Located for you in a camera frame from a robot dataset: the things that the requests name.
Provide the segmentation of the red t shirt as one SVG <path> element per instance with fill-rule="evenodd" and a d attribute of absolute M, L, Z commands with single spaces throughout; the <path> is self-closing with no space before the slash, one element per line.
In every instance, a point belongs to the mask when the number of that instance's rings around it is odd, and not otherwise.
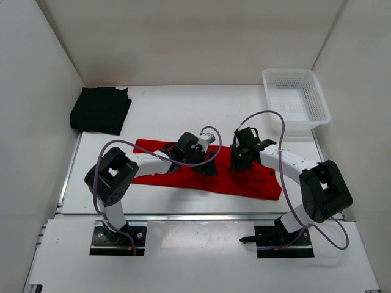
<path fill-rule="evenodd" d="M 230 148 L 223 146 L 215 160 L 217 175 L 205 176 L 190 167 L 168 175 L 145 175 L 133 180 L 134 184 L 189 188 L 220 194 L 238 195 L 277 201 L 282 192 L 275 171 L 255 163 L 250 170 L 230 168 Z"/>

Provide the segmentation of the black t shirt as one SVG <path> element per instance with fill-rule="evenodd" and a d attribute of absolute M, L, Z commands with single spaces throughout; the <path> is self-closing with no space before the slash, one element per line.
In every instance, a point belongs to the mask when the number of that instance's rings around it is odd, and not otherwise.
<path fill-rule="evenodd" d="M 118 136 L 130 105 L 127 88 L 84 87 L 70 112 L 70 127 Z"/>

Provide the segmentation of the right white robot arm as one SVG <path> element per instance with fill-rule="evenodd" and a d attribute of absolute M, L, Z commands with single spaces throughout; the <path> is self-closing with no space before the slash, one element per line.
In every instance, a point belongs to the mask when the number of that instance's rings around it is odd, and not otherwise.
<path fill-rule="evenodd" d="M 289 204 L 290 212 L 275 221 L 274 236 L 281 244 L 290 243 L 297 231 L 323 223 L 350 207 L 353 198 L 334 161 L 316 162 L 300 157 L 270 139 L 261 141 L 255 128 L 237 129 L 231 145 L 232 161 L 249 170 L 254 163 L 279 172 L 301 188 L 302 204 Z"/>

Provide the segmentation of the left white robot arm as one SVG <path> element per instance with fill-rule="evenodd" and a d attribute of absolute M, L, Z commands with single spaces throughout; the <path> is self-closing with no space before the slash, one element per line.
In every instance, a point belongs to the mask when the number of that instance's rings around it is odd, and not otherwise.
<path fill-rule="evenodd" d="M 101 151 L 97 163 L 87 172 L 84 182 L 93 195 L 96 212 L 102 216 L 104 235 L 114 245 L 134 245 L 130 227 L 122 208 L 122 198 L 131 183 L 142 176 L 166 175 L 191 167 L 203 175 L 217 174 L 208 152 L 215 141 L 214 134 L 201 132 L 195 136 L 184 132 L 177 142 L 168 143 L 157 151 L 138 147 L 140 153 L 127 155 L 118 147 Z"/>

